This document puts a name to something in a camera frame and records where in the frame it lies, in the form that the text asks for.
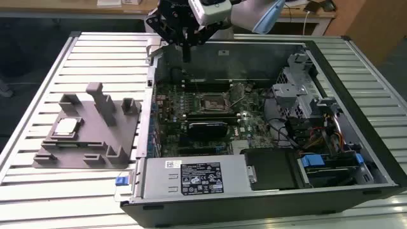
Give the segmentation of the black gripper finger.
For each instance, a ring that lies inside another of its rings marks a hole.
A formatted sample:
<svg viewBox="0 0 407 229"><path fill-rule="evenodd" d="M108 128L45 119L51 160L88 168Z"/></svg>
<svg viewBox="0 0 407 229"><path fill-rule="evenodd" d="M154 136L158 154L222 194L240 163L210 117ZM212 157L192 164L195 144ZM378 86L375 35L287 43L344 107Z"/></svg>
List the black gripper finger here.
<svg viewBox="0 0 407 229"><path fill-rule="evenodd" d="M176 45L180 48L183 62L187 62L187 38L184 29L180 31L170 28L164 17L159 13L159 9L155 9L150 13L146 22L167 43Z"/></svg>
<svg viewBox="0 0 407 229"><path fill-rule="evenodd" d="M187 62L191 62L191 48L203 45L216 31L220 29L220 23L214 23L199 28L187 28Z"/></svg>

